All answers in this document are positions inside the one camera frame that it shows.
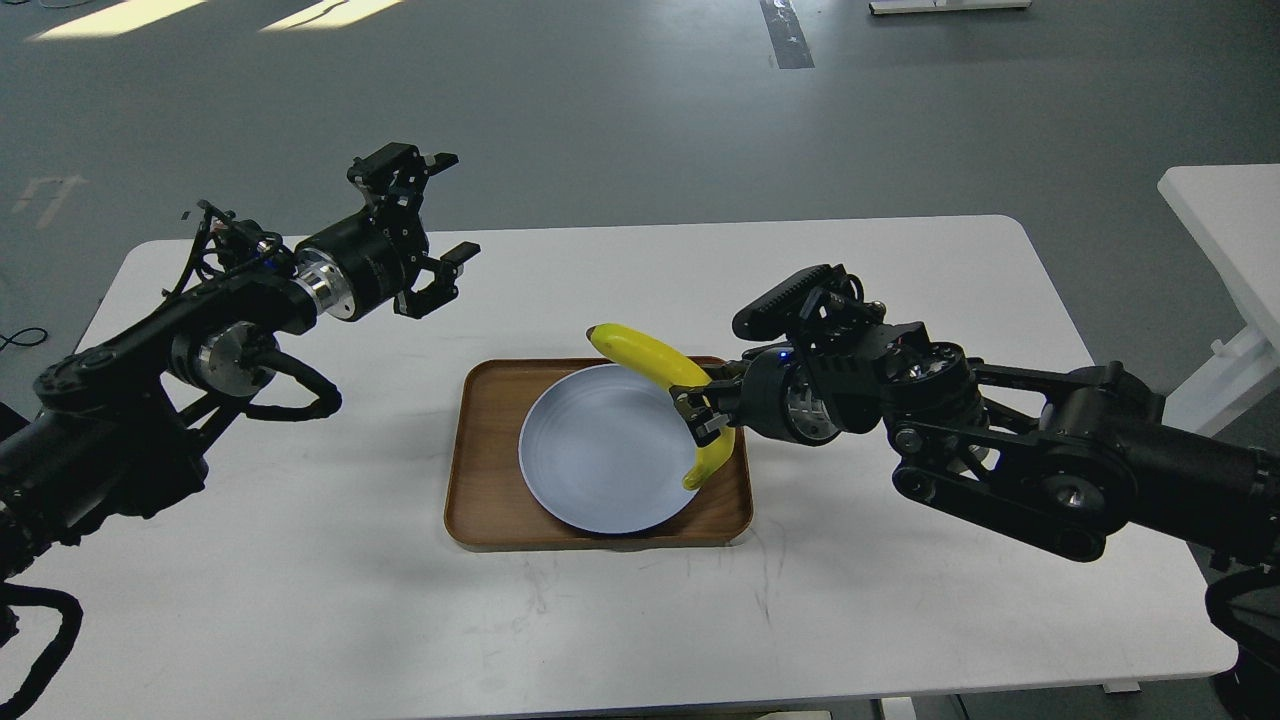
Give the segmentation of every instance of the wooden tray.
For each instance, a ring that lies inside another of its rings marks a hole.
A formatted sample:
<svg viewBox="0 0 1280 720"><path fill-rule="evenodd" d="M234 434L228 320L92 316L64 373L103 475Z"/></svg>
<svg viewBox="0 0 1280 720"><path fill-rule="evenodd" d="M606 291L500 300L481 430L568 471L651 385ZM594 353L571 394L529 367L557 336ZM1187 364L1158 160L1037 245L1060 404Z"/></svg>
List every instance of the wooden tray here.
<svg viewBox="0 0 1280 720"><path fill-rule="evenodd" d="M695 357L698 363L721 363ZM568 525L543 509L520 471L520 428L548 387L604 359L488 360L462 388L444 527L468 550L582 550L714 546L751 524L751 482L742 430L733 455L684 510L666 523L626 536Z"/></svg>

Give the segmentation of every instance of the floor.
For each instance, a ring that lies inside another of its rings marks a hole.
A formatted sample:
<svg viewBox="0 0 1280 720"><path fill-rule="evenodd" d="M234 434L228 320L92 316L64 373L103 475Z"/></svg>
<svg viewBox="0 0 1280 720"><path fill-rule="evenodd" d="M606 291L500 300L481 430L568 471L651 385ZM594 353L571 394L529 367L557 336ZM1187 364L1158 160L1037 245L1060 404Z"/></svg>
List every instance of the floor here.
<svg viewBox="0 0 1280 720"><path fill-rule="evenodd" d="M28 40L114 4L0 5L0 333L49 331L0 352L0 401L27 415L129 249L188 237L201 197L315 231L358 206L349 159L392 140L462 158L429 188L433 229L1006 214L1093 357L1169 392L1243 322L1156 182L1280 161L1275 3L795 0L801 69L748 0L415 0L268 33L312 0L212 0ZM1280 447L1277 418L1270 397L1222 437ZM1203 680L965 700L974 719L1225 716Z"/></svg>

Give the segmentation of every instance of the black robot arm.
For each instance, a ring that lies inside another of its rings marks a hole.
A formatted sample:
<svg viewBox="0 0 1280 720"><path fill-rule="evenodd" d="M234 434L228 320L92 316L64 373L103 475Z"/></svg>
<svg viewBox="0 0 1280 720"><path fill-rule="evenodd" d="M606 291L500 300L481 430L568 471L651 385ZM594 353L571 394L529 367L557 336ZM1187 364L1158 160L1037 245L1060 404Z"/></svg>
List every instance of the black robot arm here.
<svg viewBox="0 0 1280 720"><path fill-rule="evenodd" d="M1280 666L1280 644L1244 630L1235 593L1280 584L1280 456L1161 424L1164 397L1120 363L1048 373L988 365L922 323L891 325L840 265L794 274L733 318L748 341L785 341L708 368L713 382L673 388L696 442L723 425L803 445L883 423L901 457L904 496L1062 557L1102 556L1128 523L1215 551L1215 565L1256 565L1211 589L1210 615ZM982 393L1034 392L1032 418Z"/></svg>
<svg viewBox="0 0 1280 720"><path fill-rule="evenodd" d="M300 421L335 413L338 388L284 354L276 332L305 333L321 313L357 320L392 299L397 313L421 318L457 296L462 264L480 247L466 242L430 258L419 217L428 178L456 163L404 143L357 158L347 177L365 206L293 250L278 233L201 201L188 263L160 306L40 375L40 416L0 438L0 644L17 632L9 606L55 607L64 628L18 694L0 705L0 717L24 712L38 697L79 624L70 596L3 580L52 543L77 544L111 515L150 518L204 488L204 454L236 418ZM421 272L433 279L415 290ZM188 290L193 275L201 282ZM165 372L204 396L177 409L160 383ZM276 373L315 401L255 405Z"/></svg>

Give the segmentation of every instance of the plate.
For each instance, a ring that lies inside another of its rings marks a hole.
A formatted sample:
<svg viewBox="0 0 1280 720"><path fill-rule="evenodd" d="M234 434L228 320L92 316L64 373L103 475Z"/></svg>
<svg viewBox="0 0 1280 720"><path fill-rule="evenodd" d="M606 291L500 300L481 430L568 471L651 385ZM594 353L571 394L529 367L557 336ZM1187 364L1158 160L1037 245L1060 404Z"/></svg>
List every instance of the plate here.
<svg viewBox="0 0 1280 720"><path fill-rule="evenodd" d="M585 368L547 388L525 416L518 452L534 498L593 533L645 530L698 495L681 486L694 441L671 396L621 365Z"/></svg>

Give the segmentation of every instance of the table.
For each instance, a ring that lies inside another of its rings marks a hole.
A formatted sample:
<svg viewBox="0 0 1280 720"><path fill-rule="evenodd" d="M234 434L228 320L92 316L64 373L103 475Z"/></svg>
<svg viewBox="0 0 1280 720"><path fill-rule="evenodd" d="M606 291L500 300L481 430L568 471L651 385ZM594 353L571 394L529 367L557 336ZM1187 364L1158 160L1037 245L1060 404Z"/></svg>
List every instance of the table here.
<svg viewBox="0 0 1280 720"><path fill-rule="evenodd" d="M422 322L324 318L283 346L343 391L324 421L238 421L207 489L114 518L23 575L86 611L31 717L439 717L769 707L1203 676L1235 646L1184 543L1143 528L1078 565L900 497L881 430L749 434L751 528L727 547L474 553L442 511L462 380L492 357L591 356L621 322L736 356L733 313L845 263L891 322L1010 365L1091 363L1004 217L434 233L484 251ZM86 343L141 318L183 242L134 250ZM264 402L306 401L284 382ZM24 624L5 673L51 621Z"/></svg>
<svg viewBox="0 0 1280 720"><path fill-rule="evenodd" d="M1158 187L1245 322L1165 405L1165 423L1212 436L1280 387L1280 165L1172 168Z"/></svg>

